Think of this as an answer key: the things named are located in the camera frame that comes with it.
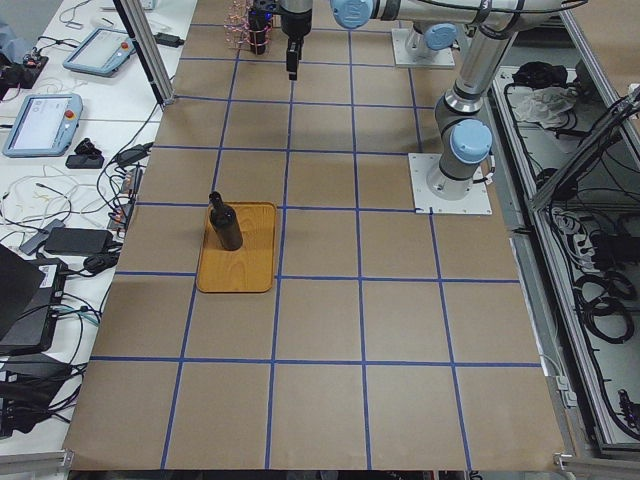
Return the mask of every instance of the touchscreen display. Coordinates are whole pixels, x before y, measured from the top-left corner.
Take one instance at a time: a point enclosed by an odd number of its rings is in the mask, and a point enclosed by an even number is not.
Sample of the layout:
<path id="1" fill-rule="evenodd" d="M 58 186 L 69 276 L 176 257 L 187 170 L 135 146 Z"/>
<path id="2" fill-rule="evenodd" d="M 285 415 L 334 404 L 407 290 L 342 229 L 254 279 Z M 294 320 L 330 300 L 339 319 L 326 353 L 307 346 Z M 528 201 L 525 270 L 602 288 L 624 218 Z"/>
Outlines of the touchscreen display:
<path id="1" fill-rule="evenodd" d="M 16 150 L 52 148 L 68 105 L 69 98 L 64 97 L 31 99 L 11 147 Z"/>
<path id="2" fill-rule="evenodd" d="M 100 30 L 87 42 L 82 50 L 71 59 L 71 62 L 76 65 L 84 65 L 91 68 L 102 68 L 109 59 L 113 57 L 113 54 L 127 38 L 126 33 Z"/>

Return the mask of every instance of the metal bracket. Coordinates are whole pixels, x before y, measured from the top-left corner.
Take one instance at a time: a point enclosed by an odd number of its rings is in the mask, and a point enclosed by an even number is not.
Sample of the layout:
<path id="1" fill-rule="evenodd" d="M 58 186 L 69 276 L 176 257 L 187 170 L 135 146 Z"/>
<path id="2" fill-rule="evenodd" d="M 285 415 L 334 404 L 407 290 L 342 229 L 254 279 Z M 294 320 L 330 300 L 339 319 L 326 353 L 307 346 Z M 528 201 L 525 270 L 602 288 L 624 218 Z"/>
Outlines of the metal bracket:
<path id="1" fill-rule="evenodd" d="M 0 455 L 0 474 L 6 475 L 39 470 L 69 470 L 72 461 L 73 452 L 71 450 Z"/>
<path id="2" fill-rule="evenodd" d="M 456 64 L 450 48 L 434 52 L 433 57 L 413 57 L 406 47 L 407 38 L 411 31 L 408 28 L 393 28 L 391 38 L 396 67 L 429 67 L 434 69 L 451 70 Z"/>
<path id="3" fill-rule="evenodd" d="M 484 183 L 474 183 L 467 196 L 461 200 L 445 200 L 431 191 L 427 186 L 427 173 L 429 168 L 439 161 L 440 154 L 409 154 L 413 204 L 416 213 L 491 215 L 491 203 Z M 482 178 L 480 168 L 473 178 Z"/>
<path id="4" fill-rule="evenodd" d="M 561 471 L 578 475 L 611 477 L 620 480 L 637 480 L 640 478 L 640 462 L 602 458 L 575 458 L 564 453 L 556 453 L 553 456 L 553 462 Z"/>

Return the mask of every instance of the wooden tray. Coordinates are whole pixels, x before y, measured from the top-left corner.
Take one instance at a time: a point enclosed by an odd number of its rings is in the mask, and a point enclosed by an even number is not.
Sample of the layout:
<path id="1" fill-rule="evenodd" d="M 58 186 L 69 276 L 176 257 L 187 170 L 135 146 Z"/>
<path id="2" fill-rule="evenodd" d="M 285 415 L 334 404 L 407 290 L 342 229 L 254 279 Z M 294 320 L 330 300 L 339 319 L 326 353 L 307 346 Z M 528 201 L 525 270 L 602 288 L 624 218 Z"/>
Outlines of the wooden tray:
<path id="1" fill-rule="evenodd" d="M 222 248 L 209 222 L 198 260 L 196 285 L 203 293 L 262 293 L 273 285 L 276 207 L 272 203 L 229 203 L 242 231 L 243 245 L 230 252 Z"/>

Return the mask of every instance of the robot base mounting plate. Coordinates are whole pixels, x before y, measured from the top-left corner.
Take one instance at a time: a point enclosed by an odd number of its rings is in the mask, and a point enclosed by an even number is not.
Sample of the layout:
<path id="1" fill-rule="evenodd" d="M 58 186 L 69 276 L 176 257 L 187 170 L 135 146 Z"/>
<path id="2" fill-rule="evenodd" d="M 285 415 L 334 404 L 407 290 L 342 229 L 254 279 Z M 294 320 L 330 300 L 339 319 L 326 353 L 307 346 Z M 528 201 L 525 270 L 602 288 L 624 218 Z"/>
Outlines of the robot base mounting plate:
<path id="1" fill-rule="evenodd" d="M 409 168 L 413 189 L 413 204 L 416 213 L 491 215 L 491 203 L 484 183 L 474 183 L 469 193 L 460 200 L 445 200 L 437 196 L 427 186 L 427 173 L 440 161 L 440 154 L 410 153 Z M 473 178 L 482 178 L 480 168 Z"/>
<path id="2" fill-rule="evenodd" d="M 410 34 L 408 28 L 391 29 L 393 55 L 396 59 L 396 67 L 430 67 L 451 70 L 456 64 L 450 48 L 437 52 L 432 58 L 414 58 L 407 52 L 405 43 Z"/>

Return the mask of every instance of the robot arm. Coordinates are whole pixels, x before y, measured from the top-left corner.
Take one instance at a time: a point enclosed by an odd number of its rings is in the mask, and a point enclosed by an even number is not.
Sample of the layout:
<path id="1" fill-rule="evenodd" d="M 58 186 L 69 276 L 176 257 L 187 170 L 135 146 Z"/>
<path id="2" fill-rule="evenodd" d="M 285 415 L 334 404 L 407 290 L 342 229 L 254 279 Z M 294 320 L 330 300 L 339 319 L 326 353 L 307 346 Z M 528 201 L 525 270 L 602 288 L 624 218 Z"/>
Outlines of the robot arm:
<path id="1" fill-rule="evenodd" d="M 353 29 L 370 19 L 478 26 L 447 105 L 462 114 L 480 110 L 482 95 L 515 34 L 536 27 L 562 8 L 561 0 L 331 0 L 339 25 Z"/>
<path id="2" fill-rule="evenodd" d="M 349 29 L 369 19 L 478 27 L 458 77 L 436 105 L 444 151 L 426 178 L 431 192 L 444 200 L 465 197 L 493 142 L 491 131 L 474 118 L 483 95 L 517 32 L 561 10 L 562 0 L 331 0 L 331 7 L 338 24 Z"/>
<path id="3" fill-rule="evenodd" d="M 289 37 L 287 72 L 289 80 L 297 80 L 304 37 L 311 31 L 313 0 L 255 0 L 253 8 L 281 16 L 282 31 Z"/>

